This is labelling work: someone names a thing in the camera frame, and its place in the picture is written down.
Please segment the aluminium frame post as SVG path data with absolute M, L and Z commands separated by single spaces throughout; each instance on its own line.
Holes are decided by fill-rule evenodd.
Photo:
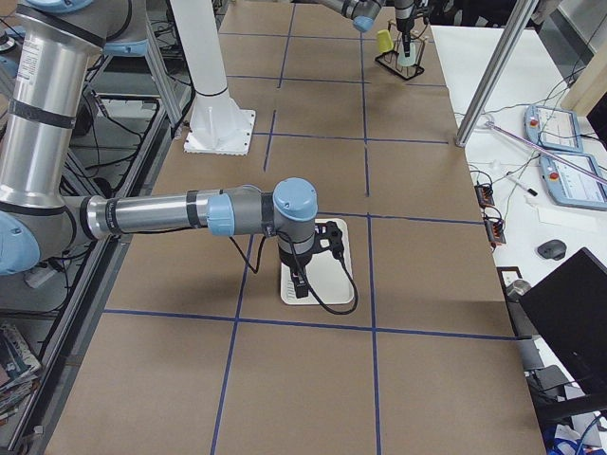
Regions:
M 526 24 L 538 4 L 538 0 L 518 0 L 516 2 L 461 121 L 455 137 L 456 146 L 464 148 L 469 141 Z

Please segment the black laptop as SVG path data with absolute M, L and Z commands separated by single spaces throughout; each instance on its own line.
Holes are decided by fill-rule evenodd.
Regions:
M 606 266 L 581 248 L 520 299 L 530 322 L 587 393 L 606 391 Z

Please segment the grey computer mouse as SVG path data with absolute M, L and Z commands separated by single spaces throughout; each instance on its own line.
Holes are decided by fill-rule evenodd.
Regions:
M 546 260 L 560 261 L 567 251 L 566 244 L 558 239 L 553 239 L 544 242 L 536 248 L 537 254 Z

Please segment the pale green cup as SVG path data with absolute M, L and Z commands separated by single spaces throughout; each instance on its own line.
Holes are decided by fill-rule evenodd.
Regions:
M 418 42 L 402 41 L 398 48 L 397 64 L 402 67 L 413 67 L 418 64 Z

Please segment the lower teach pendant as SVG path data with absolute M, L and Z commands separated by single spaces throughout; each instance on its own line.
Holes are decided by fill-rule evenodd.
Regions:
M 540 157 L 547 192 L 555 204 L 578 209 L 606 210 L 606 186 L 551 156 Z

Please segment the stack of magazines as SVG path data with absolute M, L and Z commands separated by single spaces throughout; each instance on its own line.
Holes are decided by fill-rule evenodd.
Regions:
M 18 328 L 1 322 L 1 424 L 14 415 L 20 403 L 37 386 L 42 364 Z

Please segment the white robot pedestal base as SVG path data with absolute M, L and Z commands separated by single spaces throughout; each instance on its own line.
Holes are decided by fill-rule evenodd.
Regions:
M 175 0 L 171 7 L 195 93 L 185 151 L 246 155 L 256 113 L 230 95 L 212 1 Z

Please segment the upper teach pendant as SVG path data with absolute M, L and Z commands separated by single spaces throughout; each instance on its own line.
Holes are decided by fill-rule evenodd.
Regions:
M 524 128 L 529 140 L 545 149 L 584 152 L 578 116 L 573 111 L 532 104 L 525 110 Z

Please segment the teach pendant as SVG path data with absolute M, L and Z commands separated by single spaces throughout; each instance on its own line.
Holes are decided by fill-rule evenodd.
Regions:
M 606 210 L 606 186 L 551 156 L 540 157 L 547 192 L 555 204 L 578 209 Z
M 524 128 L 529 140 L 545 149 L 584 152 L 578 116 L 573 111 L 532 104 L 525 110 Z

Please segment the cream bear serving tray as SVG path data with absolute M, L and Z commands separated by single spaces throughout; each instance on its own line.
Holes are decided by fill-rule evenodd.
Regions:
M 296 299 L 289 267 L 281 262 L 280 294 L 287 305 L 347 305 L 356 301 L 358 290 L 352 278 L 352 263 L 346 222 L 340 218 L 317 219 L 313 256 L 306 265 L 308 296 Z

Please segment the yellow cup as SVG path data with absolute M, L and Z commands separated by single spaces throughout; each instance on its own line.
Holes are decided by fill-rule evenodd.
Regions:
M 377 52 L 385 54 L 394 50 L 395 44 L 389 29 L 381 29 L 376 34 Z

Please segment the black marker pen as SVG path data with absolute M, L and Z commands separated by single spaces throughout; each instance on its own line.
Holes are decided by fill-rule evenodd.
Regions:
M 518 177 L 516 177 L 514 175 L 509 175 L 507 178 L 511 182 L 513 182 L 518 188 L 521 188 L 523 191 L 525 191 L 526 193 L 530 194 L 531 196 L 536 197 L 538 195 L 538 193 L 534 189 L 532 189 L 531 187 L 527 186 Z

